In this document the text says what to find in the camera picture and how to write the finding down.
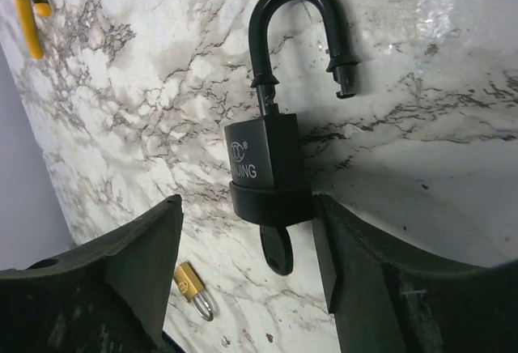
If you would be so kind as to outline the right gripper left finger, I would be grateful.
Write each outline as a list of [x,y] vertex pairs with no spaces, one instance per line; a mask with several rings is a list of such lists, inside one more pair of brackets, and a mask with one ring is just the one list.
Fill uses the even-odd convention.
[[1,273],[3,352],[180,352],[163,330],[183,223],[172,195],[133,221]]

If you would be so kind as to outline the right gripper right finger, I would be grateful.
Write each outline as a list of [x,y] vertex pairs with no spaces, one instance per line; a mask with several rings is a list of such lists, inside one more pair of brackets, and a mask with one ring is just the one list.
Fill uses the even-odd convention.
[[517,264],[429,253],[314,197],[316,255],[344,352],[514,352]]

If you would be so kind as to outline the small brass padlock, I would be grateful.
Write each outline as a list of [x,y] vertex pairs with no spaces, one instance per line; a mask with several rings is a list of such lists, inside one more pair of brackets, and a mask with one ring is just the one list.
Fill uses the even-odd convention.
[[182,262],[173,273],[173,280],[183,297],[195,307],[205,321],[214,320],[214,308],[205,293],[205,285],[190,265]]

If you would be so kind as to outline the black headed key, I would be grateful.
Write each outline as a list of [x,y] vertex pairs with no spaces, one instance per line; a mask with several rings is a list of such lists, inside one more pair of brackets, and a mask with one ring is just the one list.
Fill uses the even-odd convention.
[[268,267],[281,276],[293,271],[291,238],[286,228],[260,226],[261,247]]

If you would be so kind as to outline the black padlock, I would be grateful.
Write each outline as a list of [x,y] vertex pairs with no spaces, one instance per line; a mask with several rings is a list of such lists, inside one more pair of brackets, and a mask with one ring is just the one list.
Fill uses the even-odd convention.
[[[294,0],[259,0],[248,26],[248,47],[260,116],[224,129],[232,180],[234,212],[264,227],[285,228],[312,219],[312,188],[305,177],[297,116],[281,113],[274,101],[278,80],[268,46],[268,28],[276,10]],[[327,72],[339,84],[339,99],[357,93],[344,10],[339,0],[304,0],[321,14],[329,47]]]

